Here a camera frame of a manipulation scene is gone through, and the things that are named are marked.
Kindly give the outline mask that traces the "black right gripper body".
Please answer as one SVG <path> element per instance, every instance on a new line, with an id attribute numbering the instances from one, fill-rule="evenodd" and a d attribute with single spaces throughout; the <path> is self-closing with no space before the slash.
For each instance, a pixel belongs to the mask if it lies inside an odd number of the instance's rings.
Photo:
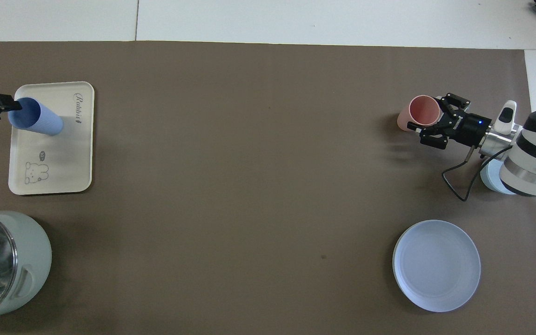
<path id="1" fill-rule="evenodd" d="M 465 146 L 480 146 L 492 120 L 464 111 L 451 112 L 449 115 L 451 116 L 447 128 L 449 138 Z"/>

